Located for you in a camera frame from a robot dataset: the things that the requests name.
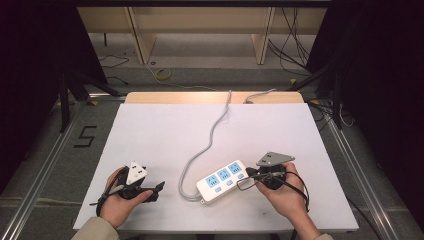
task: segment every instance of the white board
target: white board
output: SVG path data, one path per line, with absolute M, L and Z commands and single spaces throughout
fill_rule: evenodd
M 293 229 L 255 188 L 234 190 L 211 205 L 187 202 L 178 192 L 186 162 L 209 142 L 223 104 L 122 104 L 74 229 L 92 216 L 108 176 L 136 161 L 147 167 L 144 187 L 165 181 L 157 202 L 136 207 L 121 230 L 146 233 L 250 233 Z M 306 104 L 231 104 L 214 132 L 212 147 L 191 165 L 184 182 L 195 183 L 234 160 L 246 166 L 267 151 L 296 157 L 310 193 L 310 216 L 323 231 L 358 229 Z

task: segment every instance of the person's left hand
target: person's left hand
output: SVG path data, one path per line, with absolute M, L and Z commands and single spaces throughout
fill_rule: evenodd
M 112 175 L 109 176 L 106 183 L 106 188 L 112 182 L 113 178 L 121 170 L 117 169 Z M 119 196 L 119 194 L 113 194 L 107 198 L 100 211 L 100 217 L 108 221 L 115 229 L 121 226 L 130 215 L 131 211 L 140 203 L 146 201 L 150 195 L 153 194 L 152 190 L 148 190 L 140 193 L 137 197 L 126 200 Z

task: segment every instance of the sleeve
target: sleeve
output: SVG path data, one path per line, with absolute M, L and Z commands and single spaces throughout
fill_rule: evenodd
M 90 218 L 72 240 L 118 240 L 119 235 L 110 223 L 100 217 Z
M 315 240 L 333 240 L 333 238 L 328 234 L 323 234 L 323 235 L 315 238 Z

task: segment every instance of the power strip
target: power strip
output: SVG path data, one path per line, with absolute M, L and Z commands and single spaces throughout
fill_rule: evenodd
M 202 204 L 211 203 L 236 188 L 237 182 L 247 177 L 246 167 L 240 160 L 223 166 L 196 183 L 197 189 L 203 197 L 200 202 Z M 246 182 L 247 179 L 239 182 L 239 185 Z

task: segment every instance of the gray floor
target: gray floor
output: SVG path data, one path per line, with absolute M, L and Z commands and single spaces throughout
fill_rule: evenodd
M 93 34 L 91 37 L 99 57 L 118 54 L 121 57 L 129 58 L 128 62 L 119 67 L 104 68 L 108 77 L 119 77 L 129 82 L 129 85 L 125 85 L 117 79 L 109 79 L 110 86 L 121 92 L 205 90 L 202 88 L 183 89 L 157 83 L 150 71 L 145 66 L 138 64 L 132 50 L 134 46 L 131 37 L 128 35 L 108 36 L 108 47 L 102 45 L 102 34 Z M 274 36 L 274 38 L 275 42 L 278 42 L 284 39 L 284 36 Z M 305 45 L 310 47 L 314 38 L 305 36 L 302 39 L 305 39 Z M 296 56 L 293 49 L 291 46 L 288 51 L 292 51 L 291 54 Z M 108 58 L 107 61 L 101 63 L 105 66 L 112 66 L 121 61 Z M 149 66 L 171 69 L 172 77 L 167 81 L 168 83 L 184 86 L 201 85 L 222 90 L 264 91 L 271 88 L 284 90 L 290 85 L 290 79 L 301 80 L 303 78 L 282 70 L 278 58 L 269 52 L 265 65 L 258 66 L 254 60 L 250 39 L 244 35 L 160 36 Z M 301 71 L 293 65 L 285 66 L 294 71 Z M 87 87 L 87 89 L 92 93 L 102 93 L 92 87 Z M 313 96 L 313 89 L 314 86 L 309 86 L 301 91 L 305 99 Z M 72 229 L 73 222 L 78 215 L 121 102 L 116 99 L 99 98 L 94 104 L 77 103 L 76 106 L 71 107 L 74 113 L 77 107 L 80 107 L 81 112 L 75 120 L 73 130 L 70 132 L 54 170 L 29 215 L 19 239 L 70 239 L 75 233 Z M 320 117 L 320 113 L 314 109 L 311 112 L 316 118 Z M 0 229 L 2 231 L 6 229 L 9 220 L 17 210 L 22 198 L 25 197 L 59 137 L 60 117 L 60 108 L 55 106 L 40 132 L 38 140 L 29 152 L 28 159 L 22 162 L 8 187 L 2 193 L 0 197 Z M 86 131 L 87 135 L 95 136 L 95 139 L 89 148 L 75 148 L 75 145 L 87 143 L 87 140 L 78 138 L 84 126 L 96 126 L 96 128 Z M 322 120 L 317 122 L 317 128 L 321 129 L 323 142 L 345 194 L 373 221 L 373 216 L 352 177 L 329 125 Z M 343 132 L 348 137 L 350 145 L 370 184 L 375 189 L 378 199 L 388 213 L 399 238 L 424 239 L 423 232 L 415 223 L 384 172 L 377 167 L 360 129 L 354 125 L 344 127 Z M 335 239 L 377 239 L 358 211 L 354 208 L 352 211 L 359 222 L 360 229 L 352 233 L 332 233 L 333 237 Z M 289 235 L 290 233 L 281 233 L 280 237 L 289 239 Z M 122 239 L 129 236 L 131 234 L 128 233 L 121 235 Z M 186 235 L 150 236 L 150 239 L 189 238 L 190 236 Z

